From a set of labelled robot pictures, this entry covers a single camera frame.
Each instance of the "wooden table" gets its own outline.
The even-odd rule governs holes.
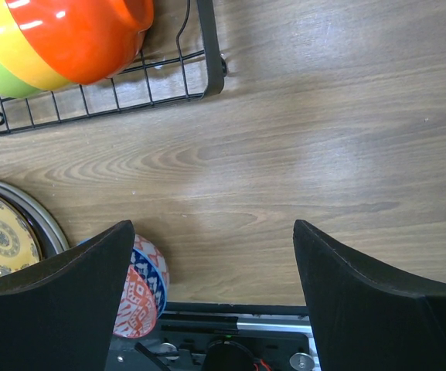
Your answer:
[[[446,282],[446,2],[217,0],[216,17],[221,95],[0,138],[0,179],[72,243],[133,220],[172,301],[303,304],[297,218]]]

